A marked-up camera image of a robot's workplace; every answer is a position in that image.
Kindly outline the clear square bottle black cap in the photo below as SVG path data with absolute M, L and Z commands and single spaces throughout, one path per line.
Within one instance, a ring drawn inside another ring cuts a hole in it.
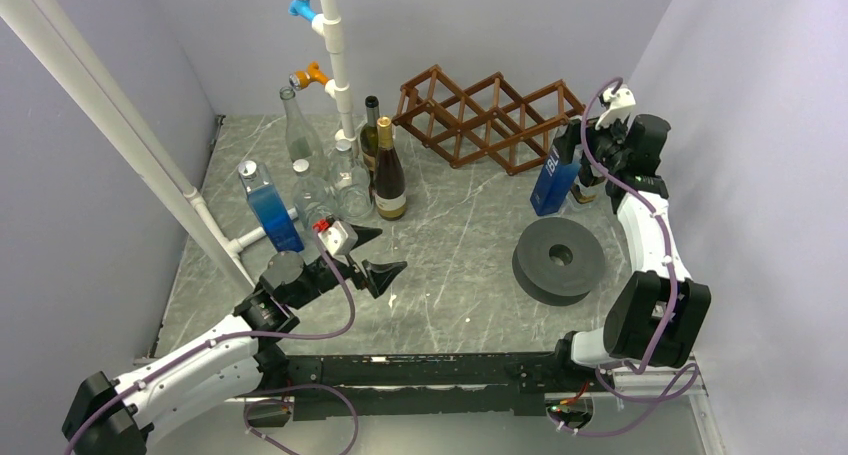
M 604 192 L 605 183 L 606 179 L 593 167 L 581 167 L 570 189 L 571 201 L 576 208 L 587 208 Z

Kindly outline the blue bottle silver cap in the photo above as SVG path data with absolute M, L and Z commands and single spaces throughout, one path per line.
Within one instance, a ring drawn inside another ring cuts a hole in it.
M 537 216 L 558 212 L 577 178 L 580 160 L 575 156 L 579 141 L 562 134 L 554 139 L 530 196 Z

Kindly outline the brown bottle gold foil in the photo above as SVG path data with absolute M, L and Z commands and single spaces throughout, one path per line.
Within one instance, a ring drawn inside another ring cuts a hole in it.
M 406 183 L 393 138 L 391 119 L 377 120 L 378 146 L 374 178 L 375 203 L 385 220 L 398 220 L 407 209 Z

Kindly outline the large clear bottle white stopper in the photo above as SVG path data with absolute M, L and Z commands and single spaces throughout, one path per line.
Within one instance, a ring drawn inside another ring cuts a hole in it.
M 338 140 L 330 162 L 330 183 L 340 217 L 348 221 L 367 218 L 373 209 L 369 172 L 354 155 L 352 143 Z

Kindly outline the green bottle grey cap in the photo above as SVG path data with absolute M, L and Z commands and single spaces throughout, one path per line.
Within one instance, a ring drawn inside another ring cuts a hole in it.
M 376 167 L 376 154 L 378 147 L 377 121 L 380 118 L 379 100 L 375 95 L 365 98 L 366 121 L 360 130 L 360 149 L 371 176 L 374 175 Z

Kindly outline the clear bottle dark label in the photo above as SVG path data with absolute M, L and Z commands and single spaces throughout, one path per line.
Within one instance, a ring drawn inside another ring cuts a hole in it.
M 326 178 L 328 158 L 316 130 L 301 111 L 295 90 L 289 86 L 282 87 L 279 96 L 285 110 L 285 142 L 291 161 L 306 160 L 314 173 Z

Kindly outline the clear bottle chrome cap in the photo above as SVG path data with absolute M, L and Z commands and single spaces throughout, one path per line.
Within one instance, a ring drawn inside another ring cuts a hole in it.
M 267 166 L 262 162 L 245 160 L 237 166 L 237 173 L 247 203 L 276 251 L 303 251 L 304 244 Z

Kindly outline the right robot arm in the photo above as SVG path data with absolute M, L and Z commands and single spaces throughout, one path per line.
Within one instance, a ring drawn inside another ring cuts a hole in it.
M 580 125 L 571 120 L 561 137 L 569 148 L 582 147 L 584 167 L 591 159 L 604 167 L 632 274 L 600 328 L 567 335 L 568 352 L 550 366 L 564 390 L 585 382 L 590 367 L 682 367 L 711 303 L 708 286 L 695 282 L 680 260 L 670 230 L 669 193 L 657 173 L 670 124 L 641 114 L 632 123 L 616 121 L 603 129 L 590 123 L 585 134 Z

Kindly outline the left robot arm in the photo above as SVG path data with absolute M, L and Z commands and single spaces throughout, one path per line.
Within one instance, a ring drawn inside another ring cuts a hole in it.
M 314 224 L 318 257 L 273 255 L 252 292 L 211 329 L 170 354 L 110 378 L 97 372 L 79 386 L 62 425 L 67 454 L 145 454 L 155 444 L 225 400 L 272 395 L 287 381 L 281 339 L 299 339 L 296 310 L 339 287 L 347 297 L 378 298 L 406 268 L 404 261 L 356 262 L 352 250 L 379 228 L 329 217 Z

